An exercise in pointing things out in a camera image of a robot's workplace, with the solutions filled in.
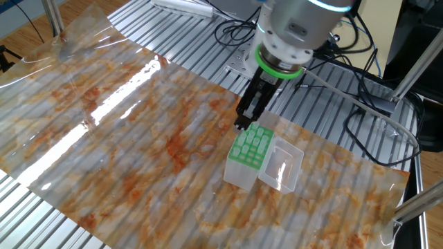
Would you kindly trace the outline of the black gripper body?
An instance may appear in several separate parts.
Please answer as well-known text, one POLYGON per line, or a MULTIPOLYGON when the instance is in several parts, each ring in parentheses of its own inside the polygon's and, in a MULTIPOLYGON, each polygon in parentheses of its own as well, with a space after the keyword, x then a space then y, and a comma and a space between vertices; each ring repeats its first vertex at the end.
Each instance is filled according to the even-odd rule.
POLYGON ((258 97, 254 111, 265 110, 281 83, 282 79, 269 75, 259 67, 238 104, 238 110, 247 110, 253 103, 253 98, 257 93, 259 93, 260 96, 258 97))

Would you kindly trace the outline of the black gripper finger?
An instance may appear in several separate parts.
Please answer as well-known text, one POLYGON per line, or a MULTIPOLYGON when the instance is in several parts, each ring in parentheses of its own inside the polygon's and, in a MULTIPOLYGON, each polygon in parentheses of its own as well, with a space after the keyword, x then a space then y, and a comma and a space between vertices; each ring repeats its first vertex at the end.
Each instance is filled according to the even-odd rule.
POLYGON ((246 98, 243 97, 237 108, 237 118, 234 122, 235 128, 240 131, 246 131, 252 122, 257 121, 258 116, 255 109, 258 104, 258 97, 246 98))
POLYGON ((252 103, 250 103, 250 105, 246 109, 246 118, 248 120, 248 125, 250 125, 252 122, 257 121, 259 117, 262 115, 263 111, 264 111, 263 104, 253 105, 252 103))

